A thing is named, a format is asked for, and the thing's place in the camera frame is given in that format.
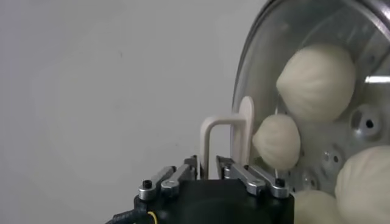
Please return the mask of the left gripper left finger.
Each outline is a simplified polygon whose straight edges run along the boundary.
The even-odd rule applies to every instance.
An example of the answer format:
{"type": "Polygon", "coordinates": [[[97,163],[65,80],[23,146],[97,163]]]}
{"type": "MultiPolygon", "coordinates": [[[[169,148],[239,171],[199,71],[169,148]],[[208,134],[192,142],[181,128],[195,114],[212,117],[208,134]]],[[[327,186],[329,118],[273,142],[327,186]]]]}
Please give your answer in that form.
{"type": "Polygon", "coordinates": [[[182,182],[196,180],[196,178],[197,156],[193,155],[184,159],[179,168],[166,166],[152,178],[144,180],[138,188],[138,196],[143,201],[152,201],[159,193],[175,197],[180,192],[182,182]]]}

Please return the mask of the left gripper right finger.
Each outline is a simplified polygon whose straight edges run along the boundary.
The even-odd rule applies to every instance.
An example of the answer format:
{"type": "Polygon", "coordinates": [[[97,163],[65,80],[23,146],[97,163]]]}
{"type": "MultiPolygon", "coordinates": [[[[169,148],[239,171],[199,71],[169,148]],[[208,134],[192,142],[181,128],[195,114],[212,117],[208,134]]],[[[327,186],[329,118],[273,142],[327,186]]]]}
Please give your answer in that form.
{"type": "Polygon", "coordinates": [[[220,179],[240,180],[250,195],[259,196],[263,191],[279,199],[289,197],[289,185],[282,178],[277,178],[259,166],[241,166],[231,158],[216,157],[220,179]]]}

